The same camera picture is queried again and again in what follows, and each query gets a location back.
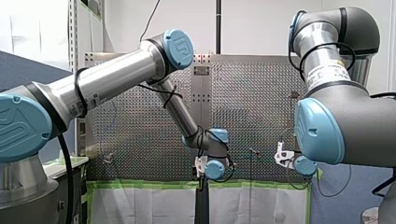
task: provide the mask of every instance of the metal frame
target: metal frame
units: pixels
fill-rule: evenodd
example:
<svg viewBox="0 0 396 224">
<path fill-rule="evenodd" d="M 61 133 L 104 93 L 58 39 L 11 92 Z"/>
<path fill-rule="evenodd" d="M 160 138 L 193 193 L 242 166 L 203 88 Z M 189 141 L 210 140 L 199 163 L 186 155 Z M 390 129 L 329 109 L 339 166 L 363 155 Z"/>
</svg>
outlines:
<svg viewBox="0 0 396 224">
<path fill-rule="evenodd" d="M 85 65 L 95 66 L 99 63 L 103 63 L 120 55 L 121 54 L 111 54 L 111 53 L 86 53 Z M 230 74 L 229 76 L 227 76 L 226 74 L 227 72 L 232 72 L 232 70 L 227 70 L 230 68 L 239 69 L 235 72 L 235 74 L 238 75 L 240 73 L 238 76 L 246 76 L 244 77 L 245 82 L 240 83 L 239 89 L 236 88 L 235 90 L 229 90 L 230 92 L 220 92 L 220 90 L 221 91 L 227 90 L 226 88 L 223 88 L 225 86 L 221 86 L 227 82 L 226 78 L 235 76 L 235 74 Z M 291 95 L 290 92 L 296 90 L 297 92 L 300 93 L 301 96 L 304 95 L 304 83 L 301 82 L 301 80 L 299 79 L 297 72 L 295 72 L 292 69 L 292 67 L 289 66 L 287 57 L 196 54 L 194 58 L 194 63 L 189 69 L 190 70 L 188 71 L 185 70 L 185 71 L 175 72 L 171 76 L 180 78 L 181 74 L 183 74 L 182 77 L 184 77 L 187 74 L 190 74 L 191 75 L 190 82 L 183 82 L 174 78 L 173 81 L 178 87 L 181 88 L 178 89 L 178 91 L 184 90 L 182 92 L 182 94 L 185 96 L 184 102 L 188 106 L 191 115 L 199 125 L 201 125 L 205 129 L 211 127 L 219 127 L 219 128 L 226 128 L 230 131 L 232 138 L 230 142 L 230 149 L 232 156 L 234 157 L 234 161 L 237 163 L 237 171 L 235 172 L 234 177 L 287 182 L 288 180 L 286 178 L 285 169 L 283 167 L 276 165 L 273 157 L 274 154 L 276 153 L 276 143 L 277 143 L 278 135 L 285 128 L 289 126 L 291 127 L 292 125 L 289 123 L 289 119 L 291 119 L 292 122 L 293 105 L 294 103 L 297 102 L 297 99 L 289 99 L 288 97 L 289 95 Z M 258 79 L 262 81 L 261 83 L 263 85 L 262 87 L 257 85 L 254 86 L 255 85 L 254 82 L 257 81 Z M 249 95 L 249 92 L 243 92 L 244 90 L 247 90 L 249 88 L 249 85 L 253 85 L 253 88 L 255 88 L 254 91 L 260 94 L 256 98 L 257 100 L 263 100 L 261 105 L 257 105 L 257 104 L 244 105 L 244 103 L 241 101 L 240 98 L 235 98 L 235 99 L 230 98 L 229 100 L 227 98 L 223 98 L 223 96 L 227 94 L 233 95 L 232 91 L 240 91 L 241 94 L 246 93 L 247 95 Z M 276 92 L 279 91 L 281 94 L 283 94 L 283 96 L 282 97 L 277 97 L 276 95 L 267 96 L 266 94 L 269 94 L 269 90 Z M 117 102 L 116 104 L 134 104 L 133 107 L 129 107 L 129 108 L 135 110 L 135 112 L 121 111 L 120 112 L 121 116 L 130 116 L 130 117 L 136 116 L 134 115 L 134 113 L 139 113 L 139 111 L 141 112 L 145 111 L 144 109 L 138 110 L 135 108 L 140 106 L 146 106 L 143 104 L 148 104 L 146 100 L 149 100 L 151 106 L 155 106 L 155 112 L 152 112 L 154 113 L 152 114 L 154 116 L 152 117 L 152 119 L 163 120 L 163 118 L 166 119 L 165 117 L 169 117 L 168 115 L 166 115 L 166 112 L 162 110 L 161 104 L 159 104 L 158 97 L 154 93 L 149 91 L 148 92 L 142 91 L 142 95 L 136 96 L 134 95 L 136 94 L 136 92 L 134 93 L 134 91 L 131 91 L 131 92 L 126 92 L 125 94 L 127 95 L 123 96 L 124 97 L 123 100 L 120 99 L 115 100 L 115 102 Z M 98 109 L 95 109 L 92 112 L 90 112 L 90 114 L 86 118 L 86 121 L 83 124 L 85 125 L 86 132 L 80 135 L 79 142 L 85 141 L 88 144 L 85 146 L 85 144 L 79 143 L 79 145 L 81 145 L 82 148 L 86 148 L 85 152 L 84 150 L 80 149 L 79 152 L 81 155 L 86 155 L 91 158 L 95 158 L 95 157 L 98 158 L 98 154 L 100 153 L 98 152 L 97 144 L 95 144 L 96 142 L 95 136 L 98 134 L 97 127 L 95 127 L 95 125 L 101 125 L 98 124 L 98 122 L 99 123 L 108 122 L 110 120 L 109 117 L 111 116 L 110 114 L 112 113 L 111 104 L 112 103 L 108 103 L 103 106 L 99 106 Z M 230 110 L 231 112 L 223 111 L 222 114 L 217 112 L 219 111 L 220 108 L 227 108 L 227 107 L 231 109 Z M 236 107 L 240 108 L 239 111 L 242 111 L 242 114 L 238 115 L 237 113 L 236 114 L 233 113 L 233 110 Z M 230 123 L 228 123 L 229 125 L 227 125 L 227 122 L 230 121 L 230 119 L 236 118 L 236 116 L 242 116 L 242 117 L 246 116 L 247 114 L 249 114 L 249 112 L 252 114 L 256 114 L 256 116 L 253 116 L 253 119 L 250 119 L 248 121 L 250 126 L 244 126 L 242 129 L 238 129 L 237 126 L 230 125 Z M 268 127 L 268 125 L 270 124 L 272 124 L 274 127 L 272 128 Z M 177 129 L 173 130 L 174 128 L 176 127 L 170 127 L 171 131 L 169 131 L 168 135 L 171 136 L 172 139 L 174 139 L 171 141 L 181 142 L 181 137 L 180 137 L 181 135 L 179 134 Z M 120 141 L 120 139 L 117 140 L 117 138 L 120 137 L 114 134 L 111 134 L 111 136 L 109 136 L 110 139 L 108 141 L 113 141 L 113 142 Z M 255 147 L 254 149 L 261 151 L 262 157 L 265 160 L 271 161 L 271 162 L 266 161 L 265 163 L 262 163 L 260 162 L 260 160 L 256 160 L 257 158 L 254 159 L 252 164 L 253 166 L 252 174 L 250 174 L 249 171 L 247 171 L 248 167 L 250 167 L 250 155 L 251 155 L 249 151 L 248 143 L 253 143 L 252 145 Z M 286 149 L 291 149 L 293 144 L 294 144 L 294 140 L 292 136 L 290 135 L 286 137 L 286 145 L 287 145 Z M 122 160 L 122 158 L 128 158 L 129 156 L 133 155 L 139 150 L 142 149 L 144 150 L 144 147 L 141 147 L 139 145 L 133 145 L 132 147 L 133 148 L 128 148 L 128 150 L 126 148 L 122 149 L 119 152 L 116 152 L 116 150 L 114 150 L 113 152 L 114 148 L 112 149 L 110 148 L 109 149 L 110 152 L 107 152 L 103 161 L 94 162 L 93 159 L 92 161 L 93 163 L 91 165 L 92 168 L 91 171 L 95 169 L 96 172 L 98 172 L 98 170 L 102 170 L 102 172 L 109 172 L 109 170 L 114 168 L 110 168 L 111 166 L 107 164 L 108 161 L 110 161 L 110 163 L 113 161 L 117 162 Z M 162 150 L 167 150 L 167 148 L 164 148 L 165 146 L 162 146 L 162 149 L 157 148 L 160 146 L 155 145 L 154 147 L 156 148 L 154 149 L 156 151 L 145 152 L 148 153 L 147 154 L 148 157 L 158 157 L 158 155 L 156 155 L 157 153 L 159 153 Z M 179 146 L 178 149 L 176 149 L 176 152 L 179 152 L 179 154 L 183 154 L 183 155 L 187 154 L 187 152 L 183 149 L 181 145 Z M 195 154 L 193 153 L 191 153 L 190 155 L 191 158 L 190 167 L 192 166 L 194 155 Z M 186 165 L 185 161 L 178 161 L 178 160 L 181 160 L 181 158 L 167 157 L 166 164 L 165 163 L 156 164 L 156 165 L 151 164 L 151 168 L 150 168 L 151 171 L 157 170 L 161 172 L 160 171 L 161 169 L 165 169 L 164 166 L 168 165 L 169 167 L 171 167 L 171 168 L 166 167 L 166 169 L 169 168 L 167 172 L 170 173 L 167 174 L 166 177 L 159 175 L 150 176 L 150 174 L 145 174 L 143 175 L 143 177 L 136 176 L 134 174 L 146 172 L 145 170 L 139 170 L 138 167 L 135 167 L 136 170 L 129 171 L 129 175 L 121 175 L 117 177 L 145 178 L 148 180 L 191 180 L 192 176 L 190 174 L 191 169 L 189 169 L 189 165 Z M 304 182 L 307 180 L 297 175 L 294 171 L 290 171 L 289 173 L 290 173 L 290 181 L 292 182 Z M 99 175 L 94 175 L 92 172 L 89 171 L 89 178 L 111 179 L 114 178 L 114 175 L 104 174 L 99 176 Z"/>
</svg>

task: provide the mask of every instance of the perforated metal panel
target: perforated metal panel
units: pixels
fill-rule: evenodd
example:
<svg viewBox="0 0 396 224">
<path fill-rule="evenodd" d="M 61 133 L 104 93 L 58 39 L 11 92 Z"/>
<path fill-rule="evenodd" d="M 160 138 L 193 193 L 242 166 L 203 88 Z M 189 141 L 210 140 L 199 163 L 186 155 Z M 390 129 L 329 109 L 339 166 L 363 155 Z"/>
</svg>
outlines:
<svg viewBox="0 0 396 224">
<path fill-rule="evenodd" d="M 86 64 L 117 56 L 88 53 Z M 274 155 L 281 133 L 292 127 L 297 99 L 291 99 L 291 93 L 304 94 L 304 83 L 287 58 L 211 55 L 204 64 L 210 73 L 202 78 L 193 72 L 203 65 L 200 60 L 196 58 L 193 70 L 175 72 L 171 79 L 186 106 L 194 108 L 199 124 L 229 131 L 234 178 L 249 179 L 252 160 L 252 178 L 287 181 Z M 89 179 L 191 180 L 191 155 L 155 93 L 135 87 L 93 110 L 86 123 Z M 286 149 L 293 145 L 288 132 Z M 261 155 L 250 157 L 251 148 Z M 294 172 L 290 175 L 292 181 L 304 180 Z"/>
<path fill-rule="evenodd" d="M 116 56 L 87 54 L 86 62 L 97 65 Z M 175 72 L 171 79 L 189 107 L 190 68 Z M 180 131 L 155 92 L 134 87 L 98 106 L 87 122 L 87 135 L 92 135 L 92 142 L 87 143 L 91 146 L 87 155 L 92 158 L 89 179 L 191 179 L 189 151 L 182 146 Z"/>
<path fill-rule="evenodd" d="M 230 133 L 234 178 L 250 178 L 252 161 L 252 178 L 285 181 L 286 170 L 274 155 L 280 135 L 293 125 L 297 99 L 291 93 L 304 95 L 298 73 L 287 57 L 214 55 L 212 74 L 211 123 Z M 285 133 L 286 149 L 292 149 L 292 131 Z M 260 156 L 251 160 L 250 149 Z"/>
</svg>

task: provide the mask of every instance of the black cable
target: black cable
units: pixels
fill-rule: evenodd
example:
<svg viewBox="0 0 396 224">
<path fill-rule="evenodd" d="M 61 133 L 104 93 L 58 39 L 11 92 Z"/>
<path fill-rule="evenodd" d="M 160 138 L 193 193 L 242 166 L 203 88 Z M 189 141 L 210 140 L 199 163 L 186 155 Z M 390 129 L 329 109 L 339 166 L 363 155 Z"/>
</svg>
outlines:
<svg viewBox="0 0 396 224">
<path fill-rule="evenodd" d="M 353 50 L 353 48 L 350 47 L 348 44 L 340 43 L 340 42 L 332 42 L 332 43 L 319 44 L 319 45 L 314 46 L 314 47 L 313 47 L 312 49 L 310 49 L 309 51 L 307 51 L 306 54 L 303 56 L 303 58 L 300 60 L 300 67 L 299 67 L 298 70 L 299 70 L 299 72 L 300 72 L 300 78 L 301 78 L 303 81 L 305 81 L 303 66 L 304 66 L 304 62 L 305 62 L 306 58 L 307 58 L 312 52 L 314 52 L 315 50 L 320 49 L 320 48 L 325 47 L 325 46 L 330 46 L 330 45 L 335 45 L 335 46 L 338 47 L 338 48 L 340 48 L 340 47 L 346 48 L 346 49 L 351 53 L 351 55 L 352 55 L 352 62 L 350 63 L 349 67 L 348 67 L 346 70 L 349 70 L 349 69 L 351 69 L 351 68 L 353 67 L 353 65 L 354 65 L 355 62 L 356 62 L 356 53 L 355 53 L 355 50 Z"/>
<path fill-rule="evenodd" d="M 210 132 L 209 130 L 205 130 L 205 133 L 210 133 L 210 134 L 212 134 L 212 136 L 214 136 L 217 140 L 219 140 L 219 141 L 225 146 L 225 148 L 226 148 L 227 156 L 226 156 L 225 158 L 222 157 L 222 159 L 228 160 L 229 166 L 231 166 L 233 169 L 231 170 L 231 173 L 227 176 L 227 178 L 225 178 L 225 179 L 223 179 L 223 180 L 213 180 L 213 181 L 215 181 L 215 182 L 217 182 L 217 183 L 224 183 L 224 182 L 227 182 L 227 181 L 229 181 L 229 180 L 233 177 L 233 174 L 235 173 L 235 165 L 233 164 L 233 160 L 231 160 L 231 156 L 230 156 L 230 154 L 228 153 L 229 148 L 228 148 L 228 146 L 227 146 L 227 144 L 226 144 L 225 142 L 223 142 L 219 137 L 217 137 L 215 134 L 213 134 L 213 133 Z"/>
<path fill-rule="evenodd" d="M 293 62 L 292 58 L 291 58 L 291 52 L 293 51 L 293 42 L 294 42 L 294 32 L 295 32 L 295 28 L 297 25 L 297 21 L 300 18 L 300 16 L 302 14 L 305 14 L 306 11 L 300 10 L 299 12 L 297 12 L 296 16 L 294 17 L 294 21 L 290 27 L 290 37 L 289 37 L 289 62 L 291 64 L 291 66 L 293 66 L 296 70 L 299 70 L 297 65 L 295 65 L 295 63 Z"/>
<path fill-rule="evenodd" d="M 371 98 L 381 98 L 381 97 L 386 97 L 386 96 L 393 96 L 396 97 L 396 92 L 390 91 L 390 92 L 382 92 L 378 94 L 371 95 Z"/>
<path fill-rule="evenodd" d="M 319 193 L 320 193 L 323 197 L 325 197 L 325 198 L 332 198 L 332 197 L 335 197 L 335 196 L 341 194 L 341 193 L 347 188 L 347 186 L 349 185 L 349 182 L 350 182 L 351 177 L 352 177 L 352 166 L 349 165 L 349 175 L 348 175 L 346 184 L 345 184 L 338 192 L 336 192 L 336 193 L 334 193 L 334 194 L 331 194 L 331 195 L 329 195 L 329 194 L 324 194 L 323 191 L 322 191 L 321 188 L 320 188 L 320 182 L 319 182 L 319 169 L 317 169 L 318 191 L 319 191 Z"/>
<path fill-rule="evenodd" d="M 66 165 L 66 176 L 67 176 L 67 212 L 66 212 L 66 224 L 70 224 L 73 221 L 73 204 L 74 204 L 74 179 L 73 179 L 73 167 L 70 160 L 69 150 L 67 144 L 64 141 L 64 135 L 58 136 L 59 144 L 61 145 L 62 153 L 64 154 L 64 163 Z"/>
<path fill-rule="evenodd" d="M 164 109 L 166 109 L 166 105 L 171 101 L 171 99 L 172 99 L 172 97 L 173 97 L 174 95 L 176 95 L 176 96 L 180 97 L 181 99 L 183 99 L 183 95 L 176 92 L 176 89 L 177 89 L 177 86 L 176 86 L 176 85 L 175 85 L 175 87 L 172 89 L 172 91 L 158 91 L 158 90 L 152 89 L 152 88 L 150 88 L 150 87 L 147 87 L 147 86 L 144 86 L 144 85 L 141 85 L 141 84 L 139 84 L 139 85 L 137 85 L 137 86 L 138 86 L 138 87 L 141 87 L 141 88 L 144 88 L 144 89 L 147 89 L 147 90 L 149 90 L 149 91 L 155 91 L 155 92 L 159 92 L 159 93 L 167 93 L 167 94 L 170 94 L 169 98 L 168 98 L 168 99 L 165 101 L 165 103 L 163 104 L 163 108 L 164 108 Z"/>
<path fill-rule="evenodd" d="M 148 23 L 147 23 L 147 25 L 146 25 L 145 31 L 144 31 L 143 34 L 140 36 L 140 40 L 139 40 L 140 42 L 142 42 L 143 36 L 144 36 L 144 35 L 146 34 L 146 32 L 148 31 L 149 23 L 151 22 L 151 19 L 152 19 L 152 17 L 154 16 L 154 13 L 155 13 L 155 11 L 157 10 L 157 7 L 158 7 L 158 5 L 160 4 L 160 2 L 161 2 L 161 0 L 158 0 L 158 1 L 157 1 L 157 4 L 155 4 L 154 9 L 152 10 L 151 15 L 149 16 Z"/>
<path fill-rule="evenodd" d="M 78 80 L 79 80 L 79 74 L 80 74 L 81 72 L 83 72 L 84 70 L 87 70 L 87 69 L 88 69 L 88 68 L 81 68 L 81 69 L 78 69 L 78 71 L 77 71 L 76 74 L 75 74 L 75 83 L 74 83 L 74 85 L 75 85 L 75 92 L 76 92 L 76 95 L 78 96 L 79 100 L 81 101 L 81 105 L 82 105 L 82 112 L 81 112 L 81 115 L 78 116 L 80 119 L 84 119 L 85 116 L 87 116 L 87 113 L 88 113 L 88 105 L 87 105 L 87 102 L 85 102 L 84 96 L 82 95 L 81 88 L 79 87 L 79 84 L 78 84 Z"/>
<path fill-rule="evenodd" d="M 290 160 L 288 160 L 288 164 L 287 164 L 287 167 L 286 167 L 286 178 L 288 179 L 288 183 L 289 183 L 289 185 L 291 185 L 294 189 L 297 189 L 297 190 L 307 189 L 307 188 L 311 185 L 311 182 L 306 182 L 305 184 L 303 184 L 303 187 L 302 187 L 302 188 L 299 188 L 299 187 L 295 186 L 293 183 L 291 183 L 291 181 L 290 181 L 290 177 L 289 177 L 289 165 L 290 165 L 290 162 L 293 161 L 293 160 L 294 160 L 294 157 L 292 157 Z"/>
<path fill-rule="evenodd" d="M 382 189 L 386 188 L 387 186 L 389 186 L 391 183 L 393 183 L 395 181 L 396 181 L 396 176 L 393 176 L 393 177 L 389 178 L 387 181 L 385 181 L 384 183 L 380 184 L 378 187 L 373 189 L 372 193 L 375 196 L 385 197 L 385 194 L 379 193 L 379 191 L 381 191 Z"/>
</svg>

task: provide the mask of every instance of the blue joint cap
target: blue joint cap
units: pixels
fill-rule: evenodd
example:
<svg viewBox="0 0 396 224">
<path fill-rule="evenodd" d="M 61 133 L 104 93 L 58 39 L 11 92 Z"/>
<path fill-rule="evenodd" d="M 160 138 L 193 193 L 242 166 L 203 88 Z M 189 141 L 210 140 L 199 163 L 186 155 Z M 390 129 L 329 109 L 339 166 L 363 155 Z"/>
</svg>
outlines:
<svg viewBox="0 0 396 224">
<path fill-rule="evenodd" d="M 306 98 L 296 106 L 298 145 L 311 161 L 338 164 L 344 159 L 344 137 L 330 110 L 319 100 Z"/>
<path fill-rule="evenodd" d="M 215 136 L 213 136 L 212 134 L 210 134 L 210 137 L 213 140 L 219 141 L 219 139 L 223 142 L 223 143 L 228 143 L 228 131 L 225 129 L 210 129 L 210 132 L 212 132 Z"/>
<path fill-rule="evenodd" d="M 167 30 L 163 34 L 163 46 L 169 62 L 178 70 L 191 65 L 194 50 L 190 38 L 180 30 Z"/>
<path fill-rule="evenodd" d="M 38 102 L 0 93 L 0 162 L 35 155 L 50 140 L 50 115 Z"/>
<path fill-rule="evenodd" d="M 224 177 L 224 165 L 219 161 L 209 161 L 205 167 L 205 175 L 211 180 L 220 180 Z"/>
<path fill-rule="evenodd" d="M 305 156 L 301 156 L 294 160 L 294 169 L 303 176 L 312 176 L 317 171 L 318 165 Z"/>
</svg>

